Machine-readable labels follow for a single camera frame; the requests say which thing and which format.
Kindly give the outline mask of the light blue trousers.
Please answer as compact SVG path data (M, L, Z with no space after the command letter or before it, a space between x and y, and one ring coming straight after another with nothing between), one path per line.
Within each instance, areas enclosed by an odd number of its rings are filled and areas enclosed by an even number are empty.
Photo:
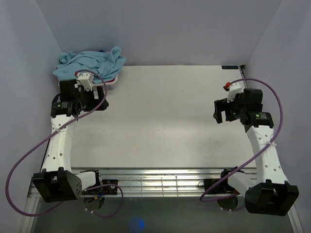
M121 48L115 46L110 52L83 51L75 54L72 51L62 52L53 75L59 81L75 79L78 70L91 70L101 76L106 82L113 80L123 68L126 58L121 55Z

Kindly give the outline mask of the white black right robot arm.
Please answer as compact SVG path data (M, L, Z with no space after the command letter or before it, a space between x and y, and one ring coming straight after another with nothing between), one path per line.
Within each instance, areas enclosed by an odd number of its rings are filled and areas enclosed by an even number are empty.
M220 179L220 189L234 189L244 197L246 209L252 214L285 216L299 196L298 187L291 185L284 174L276 151L274 123L270 113L263 112L263 93L259 89L226 88L227 98L215 101L214 118L222 123L239 120L250 141L257 170L253 182L239 168L226 169Z

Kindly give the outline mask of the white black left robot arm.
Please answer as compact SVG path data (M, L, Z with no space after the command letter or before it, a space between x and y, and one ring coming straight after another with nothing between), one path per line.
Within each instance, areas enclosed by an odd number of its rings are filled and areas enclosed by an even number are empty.
M75 80L61 81L60 93L52 100L52 138L39 173L32 182L45 202L77 200L88 189L98 194L103 189L97 170L73 174L70 165L71 145L81 112L104 111L108 106L101 86L87 90Z

